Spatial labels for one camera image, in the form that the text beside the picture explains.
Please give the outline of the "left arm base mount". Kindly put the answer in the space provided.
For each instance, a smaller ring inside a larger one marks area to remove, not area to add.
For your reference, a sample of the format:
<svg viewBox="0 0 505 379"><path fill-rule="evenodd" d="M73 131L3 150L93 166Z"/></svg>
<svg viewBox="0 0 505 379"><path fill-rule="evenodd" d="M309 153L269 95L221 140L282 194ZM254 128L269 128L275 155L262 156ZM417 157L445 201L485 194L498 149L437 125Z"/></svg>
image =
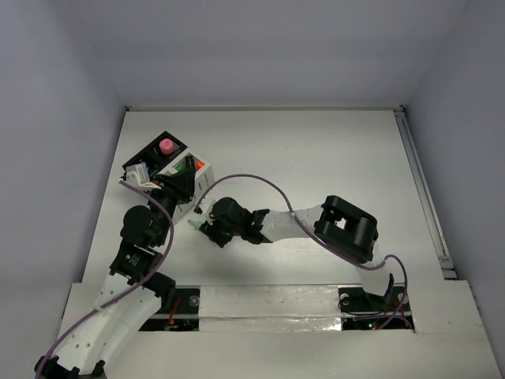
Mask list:
<svg viewBox="0 0 505 379"><path fill-rule="evenodd" d="M200 287L177 287L169 308L162 308L140 327L141 332L195 332L199 330Z"/></svg>

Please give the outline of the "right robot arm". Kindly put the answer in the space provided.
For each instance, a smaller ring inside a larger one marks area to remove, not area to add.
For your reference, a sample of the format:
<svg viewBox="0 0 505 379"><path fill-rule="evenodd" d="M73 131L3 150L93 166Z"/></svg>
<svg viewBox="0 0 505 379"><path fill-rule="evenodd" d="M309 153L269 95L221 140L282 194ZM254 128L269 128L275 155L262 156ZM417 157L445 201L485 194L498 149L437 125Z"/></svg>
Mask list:
<svg viewBox="0 0 505 379"><path fill-rule="evenodd" d="M354 266L361 289L344 301L345 311L379 313L391 304L395 279L376 251L377 219L341 197L328 196L321 205L287 212L249 211L224 197L200 210L205 221L196 229L221 248L234 238L253 245L310 238Z"/></svg>

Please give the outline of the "pink-capped clear pencil tube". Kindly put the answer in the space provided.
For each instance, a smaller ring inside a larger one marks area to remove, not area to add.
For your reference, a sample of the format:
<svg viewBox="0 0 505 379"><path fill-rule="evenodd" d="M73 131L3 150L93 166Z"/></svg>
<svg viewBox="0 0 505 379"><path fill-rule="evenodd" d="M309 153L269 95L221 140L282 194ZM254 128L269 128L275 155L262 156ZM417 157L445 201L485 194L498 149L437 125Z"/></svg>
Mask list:
<svg viewBox="0 0 505 379"><path fill-rule="evenodd" d="M159 142L159 150L165 156L171 155L175 150L174 142L169 138L161 140Z"/></svg>

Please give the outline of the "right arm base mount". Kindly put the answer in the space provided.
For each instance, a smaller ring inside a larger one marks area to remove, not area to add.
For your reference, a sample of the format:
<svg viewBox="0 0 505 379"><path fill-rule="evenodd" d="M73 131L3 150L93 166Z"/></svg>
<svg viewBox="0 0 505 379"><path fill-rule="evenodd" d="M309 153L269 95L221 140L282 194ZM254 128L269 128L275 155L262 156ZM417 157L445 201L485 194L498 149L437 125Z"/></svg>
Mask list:
<svg viewBox="0 0 505 379"><path fill-rule="evenodd" d="M339 304L343 331L414 330L413 315L403 284L391 282L385 296L362 287L340 287Z"/></svg>

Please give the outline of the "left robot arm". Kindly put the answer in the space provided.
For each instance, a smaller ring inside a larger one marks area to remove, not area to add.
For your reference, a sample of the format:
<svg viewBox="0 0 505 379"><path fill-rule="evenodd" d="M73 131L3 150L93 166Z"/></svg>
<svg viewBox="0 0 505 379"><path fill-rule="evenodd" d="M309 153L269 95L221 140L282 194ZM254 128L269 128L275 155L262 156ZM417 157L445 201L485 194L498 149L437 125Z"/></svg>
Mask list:
<svg viewBox="0 0 505 379"><path fill-rule="evenodd" d="M71 326L39 359L38 378L105 378L127 343L157 311L176 306L174 280L158 271L174 240L173 215L178 205L192 201L196 167L158 174L132 185L125 173L121 185L146 198L123 217L118 253L91 310Z"/></svg>

